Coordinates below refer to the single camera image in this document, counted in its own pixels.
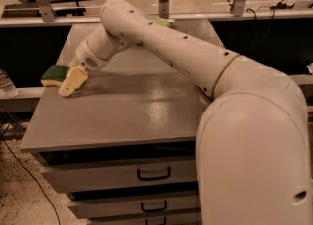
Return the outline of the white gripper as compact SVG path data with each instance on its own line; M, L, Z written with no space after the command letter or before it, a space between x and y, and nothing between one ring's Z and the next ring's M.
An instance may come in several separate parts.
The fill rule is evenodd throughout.
M84 39L78 45L69 65L71 68L58 91L63 97L70 96L88 79L88 72L86 69L90 71L98 71L104 66L104 61L94 54L88 45L88 41Z

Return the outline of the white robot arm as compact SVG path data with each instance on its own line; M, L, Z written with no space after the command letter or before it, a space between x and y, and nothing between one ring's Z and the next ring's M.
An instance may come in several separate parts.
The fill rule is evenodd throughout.
M196 135L203 225L312 225L305 97L287 75L152 22L108 0L101 25L78 46L59 90L69 96L115 54L141 44L211 99Z

